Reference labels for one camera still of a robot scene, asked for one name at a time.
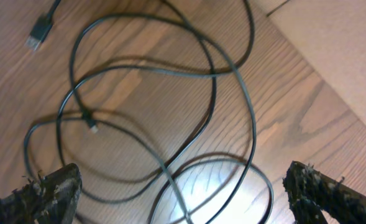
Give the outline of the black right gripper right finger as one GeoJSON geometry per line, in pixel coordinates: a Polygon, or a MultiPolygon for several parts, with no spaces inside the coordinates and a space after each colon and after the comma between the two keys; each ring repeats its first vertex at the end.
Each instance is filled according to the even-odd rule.
{"type": "Polygon", "coordinates": [[[296,223],[327,223],[324,212],[339,223],[366,223],[366,196],[313,166],[293,161],[283,186],[296,223]]]}

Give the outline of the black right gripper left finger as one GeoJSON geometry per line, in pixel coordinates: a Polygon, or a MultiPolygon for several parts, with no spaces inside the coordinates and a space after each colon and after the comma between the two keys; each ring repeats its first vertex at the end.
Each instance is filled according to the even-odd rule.
{"type": "Polygon", "coordinates": [[[0,198],[0,223],[71,224],[82,189],[78,166],[68,164],[0,198]]]}

